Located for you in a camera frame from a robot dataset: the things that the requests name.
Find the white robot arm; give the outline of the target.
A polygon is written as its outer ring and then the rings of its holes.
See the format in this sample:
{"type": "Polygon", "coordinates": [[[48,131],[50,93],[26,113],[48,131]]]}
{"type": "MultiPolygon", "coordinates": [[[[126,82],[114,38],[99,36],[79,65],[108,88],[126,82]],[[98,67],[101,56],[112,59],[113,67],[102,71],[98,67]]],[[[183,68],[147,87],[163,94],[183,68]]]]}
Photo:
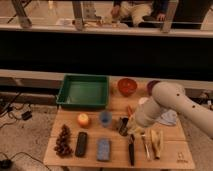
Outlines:
{"type": "Polygon", "coordinates": [[[156,122],[164,109],[170,109],[186,116],[201,131],[213,139],[213,111],[188,98],[182,85],[150,81],[147,84],[147,91],[150,97],[136,108],[127,123],[129,134],[142,133],[156,122]]]}

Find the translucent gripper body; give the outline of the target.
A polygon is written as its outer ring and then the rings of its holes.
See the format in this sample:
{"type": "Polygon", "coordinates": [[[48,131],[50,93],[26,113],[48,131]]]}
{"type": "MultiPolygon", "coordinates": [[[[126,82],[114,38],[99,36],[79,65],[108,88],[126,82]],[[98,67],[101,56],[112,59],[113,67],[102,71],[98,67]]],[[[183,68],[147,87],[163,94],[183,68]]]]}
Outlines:
{"type": "Polygon", "coordinates": [[[128,134],[141,135],[141,134],[143,134],[145,132],[145,130],[136,123],[136,121],[135,121],[133,116],[131,116],[129,118],[126,127],[127,127],[127,133],[128,134]]]}

